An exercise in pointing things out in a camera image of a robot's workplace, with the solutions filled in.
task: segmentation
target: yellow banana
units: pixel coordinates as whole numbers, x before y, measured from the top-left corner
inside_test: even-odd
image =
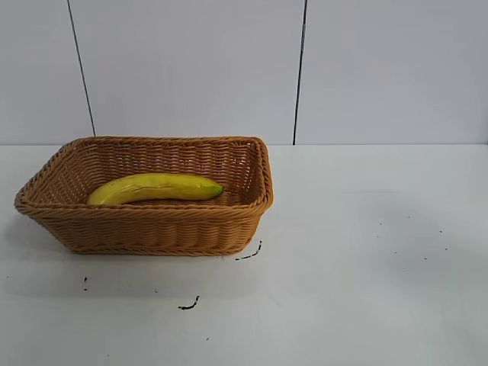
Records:
[[[90,194],[88,204],[126,204],[167,198],[200,201],[214,198],[222,192],[222,185],[205,177],[145,173],[128,175],[105,183]]]

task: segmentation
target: black mark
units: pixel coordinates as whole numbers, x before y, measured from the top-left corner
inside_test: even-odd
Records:
[[[198,299],[200,299],[200,295],[197,296],[197,298],[195,299],[195,302],[193,303],[193,305],[191,305],[189,307],[178,307],[178,308],[181,309],[181,310],[190,310],[190,309],[193,309],[195,307],[195,305],[197,304]]]
[[[251,255],[247,255],[246,257],[242,257],[242,258],[236,258],[237,261],[240,261],[241,259],[248,259],[248,258],[251,258],[251,257],[254,257],[255,255],[257,255],[259,253],[259,251],[261,250],[261,244],[262,244],[262,240],[259,240],[259,247],[258,247],[258,250],[256,250],[256,253],[254,254],[251,254]]]

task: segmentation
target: rectangular wicker basket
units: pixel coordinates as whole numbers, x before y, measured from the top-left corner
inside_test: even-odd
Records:
[[[209,201],[87,205],[107,181],[147,172],[203,175]],[[18,192],[17,210],[78,253],[229,255],[251,240],[273,190],[265,144],[254,137],[89,137],[68,143]]]

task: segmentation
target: woven basket wall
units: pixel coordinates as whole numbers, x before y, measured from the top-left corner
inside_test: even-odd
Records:
[[[208,201],[87,205],[107,181],[147,172],[203,175]],[[65,145],[18,193],[17,210],[79,253],[229,255],[251,240],[273,191],[257,138],[89,137]]]

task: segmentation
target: white tabletop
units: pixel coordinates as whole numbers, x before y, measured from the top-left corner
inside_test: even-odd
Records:
[[[13,208],[56,150],[0,146],[2,365],[488,364],[488,146],[273,146],[225,258],[67,251]]]

